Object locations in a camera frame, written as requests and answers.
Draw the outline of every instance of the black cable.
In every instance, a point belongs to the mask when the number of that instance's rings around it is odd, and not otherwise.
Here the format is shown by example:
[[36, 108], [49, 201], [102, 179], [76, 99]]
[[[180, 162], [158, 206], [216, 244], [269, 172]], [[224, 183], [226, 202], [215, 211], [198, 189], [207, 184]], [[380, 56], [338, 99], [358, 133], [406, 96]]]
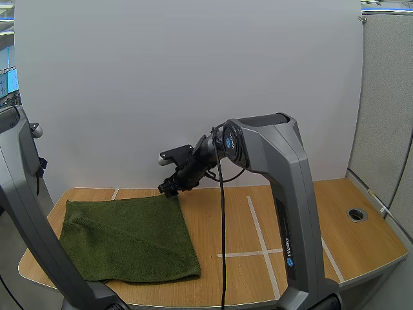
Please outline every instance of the black cable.
[[223, 274], [221, 309], [223, 310], [225, 307], [225, 293], [227, 291], [227, 262], [226, 262], [226, 254], [225, 254], [225, 195], [224, 195], [224, 182], [222, 178], [221, 162], [219, 161], [218, 147], [217, 147], [217, 141], [216, 141], [216, 133], [218, 132], [218, 128], [221, 126], [222, 124], [215, 128], [214, 137], [212, 138], [212, 142], [214, 144], [215, 155], [217, 158], [219, 188], [221, 189], [222, 274]]
[[[412, 133], [410, 134], [410, 140], [409, 140], [409, 142], [408, 142], [407, 150], [411, 150], [411, 149], [412, 149], [412, 144], [413, 144], [413, 130], [412, 130]], [[409, 155], [409, 154], [410, 154], [410, 152], [407, 151], [407, 152], [406, 152], [405, 159], [404, 159], [404, 161], [403, 161], [403, 170], [400, 172], [400, 175], [399, 175], [399, 178], [398, 178], [398, 182], [396, 183], [396, 187], [394, 188], [393, 195], [392, 195], [390, 201], [388, 202], [388, 209], [390, 209], [390, 208], [392, 207], [394, 198], [396, 197], [396, 193], [397, 193], [397, 191], [398, 191], [398, 189], [399, 189], [399, 186], [400, 186], [401, 178], [403, 177], [403, 173], [404, 173], [404, 171], [405, 171], [405, 169], [406, 169], [406, 165], [407, 165], [407, 160], [408, 160], [408, 155]]]
[[39, 193], [40, 193], [40, 177], [39, 177], [39, 173], [36, 173], [36, 184], [37, 184], [36, 194], [39, 195]]
[[[240, 175], [242, 175], [242, 173], [244, 173], [244, 171], [245, 171], [245, 169], [241, 170], [241, 171], [239, 172], [239, 174], [237, 174], [236, 176], [233, 176], [232, 178], [227, 179], [227, 180], [223, 180], [223, 183], [227, 183], [227, 182], [234, 181], [236, 178], [238, 178]], [[214, 175], [211, 175], [212, 173], [213, 173], [213, 172], [207, 171], [207, 172], [205, 173], [205, 176], [206, 176], [207, 178], [210, 178], [211, 180], [214, 180], [215, 182], [220, 182], [218, 179], [216, 179], [216, 175], [215, 175], [215, 176], [214, 176]]]
[[19, 304], [19, 302], [14, 298], [12, 292], [9, 291], [7, 285], [6, 285], [5, 282], [3, 281], [3, 278], [1, 278], [1, 274], [0, 274], [0, 281], [1, 281], [1, 283], [4, 285], [7, 293], [10, 295], [10, 297], [13, 298], [14, 302], [20, 307], [20, 309], [21, 309], [21, 310], [25, 310], [25, 309], [21, 306], [21, 304]]

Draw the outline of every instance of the logo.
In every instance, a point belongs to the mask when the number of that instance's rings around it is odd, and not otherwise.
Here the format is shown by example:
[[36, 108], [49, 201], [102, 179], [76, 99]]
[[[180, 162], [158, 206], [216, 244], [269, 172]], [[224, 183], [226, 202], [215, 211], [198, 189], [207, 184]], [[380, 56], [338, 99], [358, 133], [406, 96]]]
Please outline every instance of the logo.
[[290, 240], [288, 240], [288, 238], [285, 238], [285, 245], [287, 246], [287, 255], [291, 256]]

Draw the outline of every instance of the black bracket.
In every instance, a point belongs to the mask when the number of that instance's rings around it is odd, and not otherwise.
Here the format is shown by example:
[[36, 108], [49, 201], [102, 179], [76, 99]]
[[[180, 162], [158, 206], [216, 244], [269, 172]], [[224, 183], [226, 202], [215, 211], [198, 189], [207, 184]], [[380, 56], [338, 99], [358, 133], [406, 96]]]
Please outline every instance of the black bracket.
[[186, 161], [191, 157], [193, 147], [190, 144], [183, 145], [181, 147], [176, 147], [172, 150], [166, 150], [160, 155], [163, 160], [173, 161], [178, 168], [182, 168]]

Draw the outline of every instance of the monitor screen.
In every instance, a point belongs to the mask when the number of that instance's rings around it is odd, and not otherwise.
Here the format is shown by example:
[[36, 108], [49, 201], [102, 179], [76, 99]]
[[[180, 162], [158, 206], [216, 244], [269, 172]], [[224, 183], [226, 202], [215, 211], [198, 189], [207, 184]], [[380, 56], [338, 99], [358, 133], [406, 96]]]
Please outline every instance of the monitor screen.
[[7, 74], [0, 74], [0, 98], [7, 96]]
[[19, 89], [19, 81], [17, 80], [17, 69], [13, 69], [7, 72], [7, 89], [9, 93]]

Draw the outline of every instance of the white tape line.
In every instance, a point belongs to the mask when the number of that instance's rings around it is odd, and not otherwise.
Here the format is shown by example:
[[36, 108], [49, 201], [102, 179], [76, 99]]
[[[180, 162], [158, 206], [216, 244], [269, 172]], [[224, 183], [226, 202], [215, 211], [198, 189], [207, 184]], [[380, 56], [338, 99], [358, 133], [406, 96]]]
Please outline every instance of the white tape line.
[[[253, 256], [253, 255], [262, 255], [262, 251], [257, 252], [240, 252], [240, 253], [226, 253], [225, 257], [241, 257], [241, 256]], [[219, 258], [222, 258], [222, 253], [217, 254]]]
[[263, 233], [261, 232], [261, 228], [259, 227], [257, 214], [256, 214], [256, 211], [254, 210], [254, 206], [252, 205], [251, 197], [247, 196], [247, 200], [248, 200], [248, 205], [250, 206], [252, 219], [254, 220], [254, 225], [256, 226], [258, 239], [259, 239], [259, 244], [261, 244], [261, 250], [264, 254], [264, 259], [265, 259], [265, 264], [267, 265], [268, 274], [270, 275], [272, 290], [274, 291], [275, 298], [279, 299], [280, 295], [279, 295], [277, 279], [276, 279], [276, 276], [274, 274], [274, 270], [272, 269], [271, 260], [270, 260], [270, 256], [268, 255], [267, 247], [265, 246]]
[[268, 253], [272, 254], [272, 253], [282, 253], [283, 250], [282, 249], [274, 249], [274, 250], [268, 250]]
[[114, 194], [112, 195], [112, 199], [111, 199], [111, 200], [115, 200], [115, 199], [116, 199], [117, 192], [119, 192], [119, 189], [115, 189], [115, 192], [114, 192]]
[[325, 243], [323, 237], [321, 237], [321, 243], [323, 244], [324, 251], [326, 252], [328, 259], [330, 260], [330, 263], [333, 265], [333, 268], [338, 276], [338, 279], [340, 280], [340, 282], [344, 282], [343, 275], [341, 274], [341, 271], [336, 261], [334, 260], [333, 256], [331, 255], [331, 252], [328, 249], [327, 244]]

